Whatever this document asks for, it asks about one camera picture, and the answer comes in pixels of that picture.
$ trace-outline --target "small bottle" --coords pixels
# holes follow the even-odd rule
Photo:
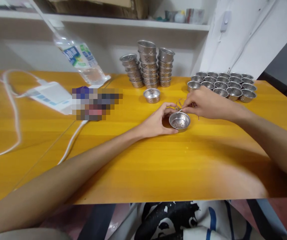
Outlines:
[[[68,32],[61,21],[51,20],[55,28],[54,43],[73,65],[86,83],[90,85],[102,85],[108,79],[95,57],[90,52],[86,43],[78,36]]]

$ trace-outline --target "right hand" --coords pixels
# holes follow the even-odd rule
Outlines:
[[[205,118],[224,119],[231,122],[240,116],[251,113],[241,104],[224,98],[205,86],[188,93],[187,99],[182,105],[182,111]]]

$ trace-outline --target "blurred object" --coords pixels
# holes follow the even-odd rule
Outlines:
[[[184,11],[178,12],[175,16],[174,16],[174,21],[176,23],[185,23],[186,22],[186,16],[184,14]]]
[[[204,9],[188,8],[186,11],[187,23],[202,25]]]
[[[165,17],[167,19],[168,22],[174,22],[174,17],[176,16],[176,14],[178,13],[178,11],[165,11]]]
[[[56,13],[92,17],[145,19],[148,3],[145,0],[47,0]]]

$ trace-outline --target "electrical wire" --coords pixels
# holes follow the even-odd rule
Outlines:
[[[250,39],[253,37],[253,35],[257,32],[257,30],[260,28],[260,26],[262,25],[262,23],[264,22],[264,20],[266,20],[266,18],[268,17],[268,15],[270,14],[270,12],[272,11],[273,7],[275,6],[276,2],[278,0],[275,0],[273,2],[273,4],[271,5],[270,9],[268,10],[267,14],[264,16],[264,18],[261,20],[261,22],[259,23],[259,25],[256,27],[256,29],[250,33],[250,36],[249,38],[247,39],[247,41],[245,42],[245,44],[243,45],[237,59],[235,60],[235,62],[232,64],[232,66],[230,68],[228,68],[228,71],[227,73],[230,73],[232,68],[236,65],[236,63],[238,62],[238,60],[240,59],[241,55],[243,54],[244,52],[244,49],[246,48],[247,44],[249,43]]]

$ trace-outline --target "white shelf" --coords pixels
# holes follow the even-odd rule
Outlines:
[[[83,17],[83,16],[59,15],[59,14],[45,14],[45,16],[47,18],[60,20],[63,22],[80,22],[80,23],[93,23],[93,24],[118,25],[118,26],[181,29],[191,31],[209,31],[210,29],[209,25],[158,22],[150,20]],[[0,10],[0,18],[42,20],[41,16],[38,13],[26,13],[26,12],[3,11],[3,10]]]
[[[158,22],[150,20],[130,20],[118,18],[100,18],[100,17],[83,17],[72,15],[46,14],[48,18],[60,20],[63,22],[81,22],[94,23],[106,25],[119,26],[135,26],[135,27],[149,27],[149,28],[168,28],[168,29],[182,29],[193,31],[209,31],[209,25],[194,25],[186,23],[172,23],[172,22]]]

